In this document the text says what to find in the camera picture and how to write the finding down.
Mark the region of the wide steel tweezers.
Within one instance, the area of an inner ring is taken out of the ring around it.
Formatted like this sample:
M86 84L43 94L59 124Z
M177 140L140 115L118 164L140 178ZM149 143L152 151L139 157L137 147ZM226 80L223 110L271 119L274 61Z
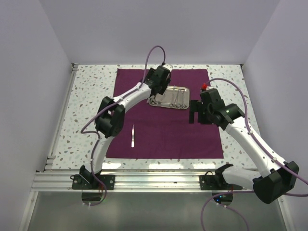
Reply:
M135 146L135 133L134 133L134 124L132 125L131 131L131 147L134 148Z

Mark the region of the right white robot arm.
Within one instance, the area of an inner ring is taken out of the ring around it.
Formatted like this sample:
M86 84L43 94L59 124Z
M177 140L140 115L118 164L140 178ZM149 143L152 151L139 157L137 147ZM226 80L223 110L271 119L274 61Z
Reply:
M238 105L226 105L213 87L202 90L200 98L190 101L189 123L198 121L220 127L240 144L257 167L257 171L252 171L225 164L213 174L199 177L202 190L227 190L234 185L237 189L253 190L262 202L270 204L294 188L299 166L276 154L245 121Z

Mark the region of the purple surgical cloth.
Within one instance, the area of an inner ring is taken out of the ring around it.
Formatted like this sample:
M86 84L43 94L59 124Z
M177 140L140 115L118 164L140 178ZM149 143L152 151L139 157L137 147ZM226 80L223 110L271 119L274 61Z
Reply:
M141 80L143 70L118 69L114 95ZM187 87L193 100L209 80L206 69L172 70L171 85ZM134 147L131 147L134 125ZM215 125L189 124L189 109L161 108L138 103L125 114L124 126L113 139L107 158L124 159L219 159L223 158L220 132Z

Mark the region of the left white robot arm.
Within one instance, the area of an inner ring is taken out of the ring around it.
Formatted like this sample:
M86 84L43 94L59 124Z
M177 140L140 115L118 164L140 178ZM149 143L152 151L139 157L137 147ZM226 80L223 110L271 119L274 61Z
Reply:
M133 88L114 98L104 97L97 114L81 129L82 134L94 133L98 136L89 163L79 170L84 185L89 189L104 185L99 177L103 160L113 138L124 126L125 113L143 100L157 94L162 95L171 81L172 69L170 64L151 68Z

